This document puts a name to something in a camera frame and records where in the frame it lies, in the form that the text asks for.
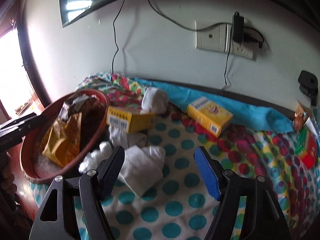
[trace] barcode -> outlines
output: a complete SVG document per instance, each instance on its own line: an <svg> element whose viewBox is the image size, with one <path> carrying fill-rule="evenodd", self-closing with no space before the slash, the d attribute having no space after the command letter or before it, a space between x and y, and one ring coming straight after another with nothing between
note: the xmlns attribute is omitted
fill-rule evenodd
<svg viewBox="0 0 320 240"><path fill-rule="evenodd" d="M217 133L218 129L212 124L210 130L213 131L214 133Z"/></svg>
<svg viewBox="0 0 320 240"><path fill-rule="evenodd" d="M110 125L117 126L120 129L124 129L124 130L127 130L127 127L128 127L128 122L127 121L122 120L120 118L117 118L117 117L115 117L115 116L113 116L111 114L109 115L108 123Z"/></svg>

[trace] human hand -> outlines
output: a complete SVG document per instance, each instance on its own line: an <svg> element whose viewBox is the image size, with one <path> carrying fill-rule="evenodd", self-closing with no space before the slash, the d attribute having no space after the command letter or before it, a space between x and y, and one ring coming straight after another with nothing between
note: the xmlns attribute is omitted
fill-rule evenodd
<svg viewBox="0 0 320 240"><path fill-rule="evenodd" d="M4 189L9 195L17 192L17 186L14 182L14 175L11 172L11 157L7 153L7 165L2 169L1 174L4 180L1 182L0 187Z"/></svg>

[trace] wall outlet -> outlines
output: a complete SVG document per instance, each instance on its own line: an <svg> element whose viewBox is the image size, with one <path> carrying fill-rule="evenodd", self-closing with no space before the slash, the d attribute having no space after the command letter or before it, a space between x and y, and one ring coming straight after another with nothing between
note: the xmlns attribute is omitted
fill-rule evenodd
<svg viewBox="0 0 320 240"><path fill-rule="evenodd" d="M209 26L210 23L196 21L196 28L201 29ZM231 24L222 24L203 32L196 32L196 48L228 53ZM231 54L253 59L253 50L246 47L244 43L231 42Z"/></svg>

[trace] yellow plastic bag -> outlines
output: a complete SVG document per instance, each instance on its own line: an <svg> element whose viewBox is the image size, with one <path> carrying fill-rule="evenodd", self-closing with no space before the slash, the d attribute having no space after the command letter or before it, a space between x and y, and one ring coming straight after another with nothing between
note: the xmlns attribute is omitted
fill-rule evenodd
<svg viewBox="0 0 320 240"><path fill-rule="evenodd" d="M58 117L41 142L41 145L46 143L42 154L61 167L79 154L81 117L82 113L73 114L67 122Z"/></svg>

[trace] white label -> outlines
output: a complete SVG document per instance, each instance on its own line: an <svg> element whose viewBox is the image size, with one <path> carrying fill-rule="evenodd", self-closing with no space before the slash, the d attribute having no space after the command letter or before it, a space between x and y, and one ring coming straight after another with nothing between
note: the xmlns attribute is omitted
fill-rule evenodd
<svg viewBox="0 0 320 240"><path fill-rule="evenodd" d="M214 132L214 133L217 133L218 128L216 128L213 124L211 124L210 130L211 130L212 132Z"/></svg>
<svg viewBox="0 0 320 240"><path fill-rule="evenodd" d="M208 103L210 103L210 100L206 97L200 97L196 101L192 102L191 105L196 109L200 110L204 108Z"/></svg>
<svg viewBox="0 0 320 240"><path fill-rule="evenodd" d="M115 117L112 114L109 114L108 123L110 125L114 125L114 126L120 128L120 129L123 129L125 131L127 131L127 128L129 126L129 122L128 121L120 119L118 117Z"/></svg>

